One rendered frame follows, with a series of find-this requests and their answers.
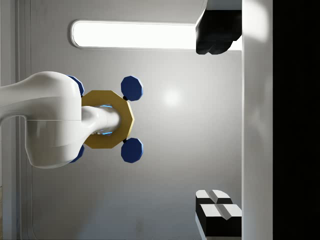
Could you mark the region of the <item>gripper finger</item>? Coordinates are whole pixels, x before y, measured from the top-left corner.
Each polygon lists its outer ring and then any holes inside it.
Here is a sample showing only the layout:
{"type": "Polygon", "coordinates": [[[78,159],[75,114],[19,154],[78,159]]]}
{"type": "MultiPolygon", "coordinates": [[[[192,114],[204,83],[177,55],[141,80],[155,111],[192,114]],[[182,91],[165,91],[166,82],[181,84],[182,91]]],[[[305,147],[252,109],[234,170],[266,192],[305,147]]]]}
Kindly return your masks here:
{"type": "Polygon", "coordinates": [[[195,51],[219,55],[242,35],[242,0],[204,0],[195,27],[195,51]]]}
{"type": "Polygon", "coordinates": [[[195,221],[202,240],[242,240],[242,210],[221,190],[195,193],[195,221]]]}

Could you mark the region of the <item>drone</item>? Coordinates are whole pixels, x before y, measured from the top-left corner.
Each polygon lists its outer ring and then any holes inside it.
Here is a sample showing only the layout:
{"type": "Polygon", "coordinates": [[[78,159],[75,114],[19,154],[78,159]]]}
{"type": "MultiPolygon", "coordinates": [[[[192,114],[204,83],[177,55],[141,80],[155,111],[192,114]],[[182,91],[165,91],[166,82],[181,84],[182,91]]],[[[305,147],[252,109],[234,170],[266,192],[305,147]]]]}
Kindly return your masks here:
{"type": "Polygon", "coordinates": [[[82,82],[74,76],[70,78],[79,86],[82,122],[88,124],[83,146],[73,162],[82,157],[85,146],[91,149],[112,149],[119,143],[123,143],[120,154],[125,162],[135,163],[140,160],[144,145],[138,138],[129,138],[135,121],[129,102],[142,97],[142,82],[134,76],[126,76],[120,84],[121,97],[112,90],[92,90],[84,94],[82,82]]]}

